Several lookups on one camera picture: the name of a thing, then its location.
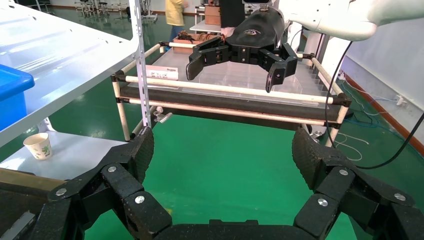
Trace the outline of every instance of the person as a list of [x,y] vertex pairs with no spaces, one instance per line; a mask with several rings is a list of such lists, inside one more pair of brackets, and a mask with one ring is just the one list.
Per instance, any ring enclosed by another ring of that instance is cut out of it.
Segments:
[[189,3],[186,0],[166,0],[165,15],[166,23],[172,26],[169,42],[171,43],[178,33],[183,30],[183,8],[188,8]]
[[[209,5],[213,4],[214,0],[209,0]],[[245,4],[242,0],[220,0],[219,9],[221,12],[221,34],[229,37],[233,35],[234,29],[246,19]]]

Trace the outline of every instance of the baseboard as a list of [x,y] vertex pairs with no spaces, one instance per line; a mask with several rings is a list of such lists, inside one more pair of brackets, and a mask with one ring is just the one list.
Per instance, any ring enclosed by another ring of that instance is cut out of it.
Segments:
[[75,6],[59,6],[59,5],[51,5],[53,8],[58,8],[58,9],[74,9],[75,10]]
[[[352,85],[354,88],[359,89],[361,91],[365,90],[359,85],[357,84],[351,77],[349,77],[348,75],[346,75],[346,81]],[[377,101],[374,100],[374,98],[372,98],[370,95],[364,93],[364,92],[360,92],[358,91],[358,93],[364,98],[366,99],[369,103],[371,102],[371,105],[378,111],[381,113],[381,116],[388,122],[390,123],[394,129],[396,129],[405,139],[409,136],[410,132],[404,127],[402,126],[393,116],[391,116],[388,112],[386,112],[386,110],[384,109],[384,107],[382,107]],[[424,156],[424,145],[414,136],[410,139],[409,143],[421,154]]]
[[[157,15],[165,15],[164,11],[151,11],[152,14],[157,14]],[[196,16],[196,13],[194,12],[183,12],[182,15],[184,16]]]
[[[73,9],[73,10],[75,10],[75,6],[51,5],[51,7],[57,8],[57,9]],[[109,8],[108,10],[110,12],[117,12],[117,13],[119,13],[119,9],[117,9],[117,8]],[[125,12],[125,8],[121,8],[120,10],[121,10],[121,12]]]

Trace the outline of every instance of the logo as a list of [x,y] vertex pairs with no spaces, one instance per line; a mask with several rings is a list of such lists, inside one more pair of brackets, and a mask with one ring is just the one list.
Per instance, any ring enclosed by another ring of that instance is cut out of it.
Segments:
[[244,34],[247,34],[247,35],[259,35],[259,34],[261,34],[261,32],[258,31],[258,30],[255,30],[255,29],[249,29],[249,30],[244,31]]

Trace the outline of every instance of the white wall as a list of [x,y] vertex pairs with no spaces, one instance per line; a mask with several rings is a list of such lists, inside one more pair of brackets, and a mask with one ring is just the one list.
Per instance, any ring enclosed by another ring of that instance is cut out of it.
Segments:
[[[390,101],[378,103],[409,131],[424,110],[423,29],[424,19],[380,26],[370,39],[352,44],[341,67],[370,94],[407,98],[410,102],[402,107]],[[424,144],[424,127],[415,136]]]
[[[79,0],[50,0],[51,5],[54,6],[66,6],[66,7],[75,7],[75,6],[80,6],[79,3],[75,4],[75,2],[79,2]],[[111,6],[112,4],[118,4],[118,3],[122,3],[122,4],[128,4],[128,0],[101,0],[101,2],[105,2],[108,3],[108,7],[110,9],[118,9],[117,6]]]
[[[112,6],[111,4],[117,4],[121,2],[122,4],[128,4],[128,0],[101,0],[102,2],[108,3],[109,8],[117,9],[117,6]],[[195,6],[199,6],[201,0],[187,0],[188,8],[184,10],[185,13],[194,13]],[[79,0],[50,0],[51,5],[55,6],[67,6],[67,7],[75,7],[75,2],[79,2]],[[152,11],[160,11],[165,12],[165,0],[151,0],[150,2],[150,10]]]
[[[201,0],[187,0],[188,8],[184,9],[185,13],[194,13],[195,6],[199,6]],[[165,0],[151,0],[150,9],[152,11],[165,12]]]

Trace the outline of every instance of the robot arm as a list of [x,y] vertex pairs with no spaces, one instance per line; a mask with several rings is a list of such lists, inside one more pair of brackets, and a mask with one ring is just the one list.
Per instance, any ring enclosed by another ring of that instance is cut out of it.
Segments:
[[349,41],[370,38],[378,26],[424,18],[422,0],[280,0],[284,21]]
[[370,38],[378,26],[424,18],[423,0],[279,0],[278,8],[261,5],[260,10],[235,28],[232,36],[195,46],[186,67],[188,80],[193,80],[203,67],[214,64],[227,61],[253,64],[268,72],[265,90],[269,93],[273,85],[283,84],[284,78],[296,71],[296,53],[287,43],[279,46],[284,30],[292,22],[355,42]]

